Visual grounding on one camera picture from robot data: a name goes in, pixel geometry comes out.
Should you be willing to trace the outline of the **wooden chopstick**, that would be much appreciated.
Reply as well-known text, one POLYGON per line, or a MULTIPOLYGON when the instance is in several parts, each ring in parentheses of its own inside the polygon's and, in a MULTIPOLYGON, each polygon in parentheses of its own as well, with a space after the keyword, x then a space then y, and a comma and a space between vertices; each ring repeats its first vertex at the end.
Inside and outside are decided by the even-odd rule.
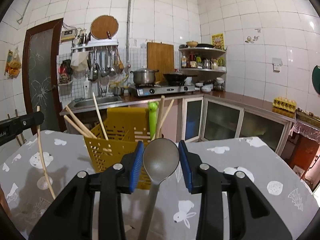
POLYGON ((167 116, 168 116, 173 104, 174 104, 174 101, 175 101, 174 99, 171 100, 166 112, 164 113, 164 115, 162 115, 161 121, 157 122, 157 129, 156 129, 155 139, 158 139, 158 138, 161 137, 161 128, 162 128, 162 126, 163 126, 163 124, 164 124, 164 122, 165 122, 165 120, 166 120, 166 118, 167 118, 167 116))
POLYGON ((99 123, 100 123, 101 130, 102 130, 102 132, 103 132, 103 135, 104 135, 105 140, 108 140, 108 136, 107 136, 107 133, 106 133, 106 129, 105 129, 103 120, 102 120, 102 118, 101 118, 101 114, 100 114, 100 111, 99 111, 99 107, 98 107, 98 104, 97 104, 97 100, 96 100, 96 97, 95 97, 95 93, 92 93, 92 96, 93 96, 93 101, 94 101, 95 109, 96 109, 97 116, 98 116, 98 119, 99 119, 99 123))
POLYGON ((41 165, 42 165, 43 174, 44 174, 44 177, 46 179, 50 194, 52 195, 53 200, 55 200, 56 195, 55 195, 53 187, 52 187, 52 185, 50 183, 50 179, 49 179, 49 176, 48 176, 46 163, 45 163, 45 160, 44 160, 44 154, 43 154, 42 142, 41 142, 41 125, 37 125, 36 129, 37 129, 37 143, 38 143, 38 149, 39 149, 39 155, 40 155, 40 161, 41 161, 41 165))
POLYGON ((161 130, 161 119, 162 119, 162 114, 164 109, 164 101, 165 101, 165 96, 162 95, 159 103, 159 108, 158 108, 156 132, 155 132, 155 135, 152 137, 152 140, 159 138, 159 134, 161 130))

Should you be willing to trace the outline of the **steel kitchen sink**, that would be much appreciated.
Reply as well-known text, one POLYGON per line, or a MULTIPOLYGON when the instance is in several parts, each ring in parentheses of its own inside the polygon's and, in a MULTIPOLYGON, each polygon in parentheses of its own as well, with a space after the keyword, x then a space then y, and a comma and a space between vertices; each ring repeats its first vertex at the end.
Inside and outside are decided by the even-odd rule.
MULTIPOLYGON (((96 98, 97 106, 99 109, 105 109, 108 105, 114 105, 122 103, 123 100, 120 96, 106 96, 96 98)), ((67 107, 73 113, 90 112, 95 111, 95 103, 93 99, 75 99, 71 101, 60 113, 60 115, 67 114, 67 107)))

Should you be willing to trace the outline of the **kitchen counter cabinets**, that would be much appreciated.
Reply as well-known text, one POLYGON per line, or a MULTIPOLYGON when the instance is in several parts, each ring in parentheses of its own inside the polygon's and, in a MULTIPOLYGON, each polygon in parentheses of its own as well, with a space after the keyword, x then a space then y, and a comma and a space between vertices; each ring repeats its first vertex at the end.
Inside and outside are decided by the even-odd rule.
POLYGON ((229 92, 166 94, 174 100, 164 130, 175 128, 176 140, 207 141, 259 137, 281 155, 294 114, 277 111, 272 103, 229 92))

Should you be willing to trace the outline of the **chopstick in holder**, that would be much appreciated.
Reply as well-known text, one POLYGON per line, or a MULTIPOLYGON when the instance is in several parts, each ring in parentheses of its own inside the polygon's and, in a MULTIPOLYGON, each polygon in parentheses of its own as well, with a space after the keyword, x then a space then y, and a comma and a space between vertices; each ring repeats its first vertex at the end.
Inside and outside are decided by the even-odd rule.
POLYGON ((71 116, 71 120, 74 121, 78 126, 82 126, 83 129, 85 129, 86 131, 88 131, 90 133, 90 135, 92 136, 91 138, 97 139, 97 137, 75 116, 75 114, 71 111, 71 109, 66 106, 66 110, 68 112, 68 114, 71 116))
POLYGON ((64 116, 64 119, 74 128, 76 129, 81 135, 83 135, 84 137, 88 137, 91 138, 92 136, 90 135, 90 133, 88 131, 86 131, 85 129, 83 129, 82 126, 78 126, 74 121, 72 121, 68 116, 64 116))

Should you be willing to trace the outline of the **dark framed glass door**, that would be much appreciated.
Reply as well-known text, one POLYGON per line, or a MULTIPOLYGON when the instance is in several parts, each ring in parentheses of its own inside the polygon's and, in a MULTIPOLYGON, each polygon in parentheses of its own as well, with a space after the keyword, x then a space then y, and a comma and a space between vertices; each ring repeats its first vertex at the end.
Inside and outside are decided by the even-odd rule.
POLYGON ((57 56, 63 19, 53 20, 26 31, 22 54, 22 86, 26 112, 39 106, 44 114, 42 130, 63 132, 62 105, 57 84, 57 56))

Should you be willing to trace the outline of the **white soap bottle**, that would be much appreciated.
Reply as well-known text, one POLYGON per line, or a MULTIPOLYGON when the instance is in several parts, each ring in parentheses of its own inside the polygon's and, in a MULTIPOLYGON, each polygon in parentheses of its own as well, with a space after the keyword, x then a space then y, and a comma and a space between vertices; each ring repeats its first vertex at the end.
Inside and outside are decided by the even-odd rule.
POLYGON ((86 77, 84 81, 84 91, 85 91, 85 99, 90 99, 91 98, 91 82, 89 81, 88 77, 86 77))

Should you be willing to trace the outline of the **yellow perforated utensil holder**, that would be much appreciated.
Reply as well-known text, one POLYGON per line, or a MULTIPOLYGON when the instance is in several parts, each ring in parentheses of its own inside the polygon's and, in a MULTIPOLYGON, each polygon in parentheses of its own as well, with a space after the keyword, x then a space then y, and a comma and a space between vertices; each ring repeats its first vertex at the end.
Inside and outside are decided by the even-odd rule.
POLYGON ((97 173, 134 152, 138 142, 147 146, 151 141, 148 107, 109 108, 103 123, 108 140, 105 140, 100 124, 91 130, 97 139, 84 138, 93 169, 97 173))

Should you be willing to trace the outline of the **steel faucet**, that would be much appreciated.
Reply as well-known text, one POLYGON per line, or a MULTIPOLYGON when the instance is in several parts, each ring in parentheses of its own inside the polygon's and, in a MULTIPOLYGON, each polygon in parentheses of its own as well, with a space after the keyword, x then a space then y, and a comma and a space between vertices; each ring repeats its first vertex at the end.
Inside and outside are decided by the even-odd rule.
POLYGON ((97 90, 98 96, 101 97, 101 76, 100 76, 100 67, 98 63, 93 63, 91 66, 90 72, 90 79, 91 81, 97 81, 97 90))

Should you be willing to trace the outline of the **small steel saucepan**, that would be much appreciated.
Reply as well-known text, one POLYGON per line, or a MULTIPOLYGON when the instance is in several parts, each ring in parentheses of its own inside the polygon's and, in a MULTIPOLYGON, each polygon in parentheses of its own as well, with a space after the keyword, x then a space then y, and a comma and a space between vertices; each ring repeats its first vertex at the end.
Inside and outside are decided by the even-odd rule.
POLYGON ((113 93, 114 96, 123 96, 124 95, 124 90, 125 90, 124 87, 116 86, 116 87, 112 88, 112 93, 113 93))

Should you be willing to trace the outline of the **yellow egg carton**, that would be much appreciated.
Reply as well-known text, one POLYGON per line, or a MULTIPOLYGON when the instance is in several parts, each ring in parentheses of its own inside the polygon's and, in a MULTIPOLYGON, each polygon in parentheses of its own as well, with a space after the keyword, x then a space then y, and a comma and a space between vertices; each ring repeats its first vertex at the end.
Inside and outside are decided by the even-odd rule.
POLYGON ((287 99, 284 97, 276 97, 273 100, 273 107, 286 110, 288 112, 295 112, 297 108, 297 103, 295 100, 287 99))

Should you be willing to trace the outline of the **hanging utensil rack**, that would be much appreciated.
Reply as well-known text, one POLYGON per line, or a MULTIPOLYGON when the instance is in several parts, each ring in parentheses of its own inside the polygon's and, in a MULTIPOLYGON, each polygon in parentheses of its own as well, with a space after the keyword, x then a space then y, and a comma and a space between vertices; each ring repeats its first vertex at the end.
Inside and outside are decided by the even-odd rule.
POLYGON ((98 63, 100 76, 116 79, 124 71, 119 55, 119 42, 114 39, 94 40, 86 44, 74 45, 71 53, 71 68, 77 72, 86 72, 90 79, 91 66, 98 63))

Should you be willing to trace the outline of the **gas stove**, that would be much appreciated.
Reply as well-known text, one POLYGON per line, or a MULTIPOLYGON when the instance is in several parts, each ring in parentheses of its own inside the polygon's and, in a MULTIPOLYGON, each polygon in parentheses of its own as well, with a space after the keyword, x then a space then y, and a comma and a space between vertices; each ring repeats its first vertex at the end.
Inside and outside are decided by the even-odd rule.
POLYGON ((167 95, 167 94, 181 94, 195 92, 194 85, 183 86, 134 86, 129 87, 129 95, 137 98, 167 95))

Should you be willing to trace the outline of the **round woven lid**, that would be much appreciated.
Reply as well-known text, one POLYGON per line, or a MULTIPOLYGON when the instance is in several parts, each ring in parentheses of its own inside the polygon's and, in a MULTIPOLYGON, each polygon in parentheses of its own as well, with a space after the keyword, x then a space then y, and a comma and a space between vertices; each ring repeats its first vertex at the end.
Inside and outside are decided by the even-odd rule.
POLYGON ((91 23, 90 32, 96 40, 112 39, 119 29, 118 21, 110 15, 101 15, 91 23))

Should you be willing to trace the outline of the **green frog utensil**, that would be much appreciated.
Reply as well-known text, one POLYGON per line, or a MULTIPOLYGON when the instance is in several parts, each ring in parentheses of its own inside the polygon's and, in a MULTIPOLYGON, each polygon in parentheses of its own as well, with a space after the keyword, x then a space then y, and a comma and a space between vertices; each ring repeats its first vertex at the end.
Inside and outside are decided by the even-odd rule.
POLYGON ((148 103, 150 139, 153 139, 153 137, 156 134, 158 106, 159 106, 158 101, 148 103))

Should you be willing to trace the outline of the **steel cooking pot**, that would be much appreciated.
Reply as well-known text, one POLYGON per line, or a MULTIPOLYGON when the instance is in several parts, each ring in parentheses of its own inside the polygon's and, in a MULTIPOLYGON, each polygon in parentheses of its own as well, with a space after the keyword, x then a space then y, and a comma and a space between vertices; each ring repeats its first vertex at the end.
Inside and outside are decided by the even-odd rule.
POLYGON ((140 68, 138 70, 131 71, 130 73, 133 74, 133 82, 135 85, 146 86, 156 82, 157 72, 159 72, 159 70, 140 68))

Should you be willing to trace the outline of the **black wok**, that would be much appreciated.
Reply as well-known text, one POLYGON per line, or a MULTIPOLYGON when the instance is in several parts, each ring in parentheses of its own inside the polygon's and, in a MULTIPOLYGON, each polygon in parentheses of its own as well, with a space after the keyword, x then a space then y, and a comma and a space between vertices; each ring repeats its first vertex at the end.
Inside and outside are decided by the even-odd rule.
POLYGON ((185 84, 185 80, 188 77, 193 78, 193 77, 197 77, 197 75, 188 75, 184 73, 174 72, 174 73, 163 74, 163 77, 166 79, 169 85, 182 86, 185 84))

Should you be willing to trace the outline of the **corner shelf with bottles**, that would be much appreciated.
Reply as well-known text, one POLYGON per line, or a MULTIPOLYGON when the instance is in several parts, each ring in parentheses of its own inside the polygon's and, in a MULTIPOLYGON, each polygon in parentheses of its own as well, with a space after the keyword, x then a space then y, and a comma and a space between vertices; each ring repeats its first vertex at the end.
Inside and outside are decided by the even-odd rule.
POLYGON ((178 52, 180 69, 227 73, 225 48, 190 41, 180 44, 178 52))

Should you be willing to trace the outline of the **wooden cutting board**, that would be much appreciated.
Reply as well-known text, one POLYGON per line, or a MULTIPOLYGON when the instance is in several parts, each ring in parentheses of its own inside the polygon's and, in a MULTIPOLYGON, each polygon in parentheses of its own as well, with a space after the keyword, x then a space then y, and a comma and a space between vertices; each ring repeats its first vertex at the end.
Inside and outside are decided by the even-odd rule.
POLYGON ((156 71, 156 82, 164 80, 163 74, 174 71, 174 46, 164 43, 148 42, 147 68, 156 71))

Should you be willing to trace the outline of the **white wall socket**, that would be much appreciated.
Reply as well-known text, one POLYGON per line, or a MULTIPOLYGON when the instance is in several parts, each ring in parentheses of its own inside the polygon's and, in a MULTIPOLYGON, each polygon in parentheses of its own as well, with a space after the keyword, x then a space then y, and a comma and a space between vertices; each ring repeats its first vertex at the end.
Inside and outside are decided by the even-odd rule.
POLYGON ((282 59, 273 57, 272 58, 272 66, 274 72, 280 72, 281 66, 283 65, 282 59))

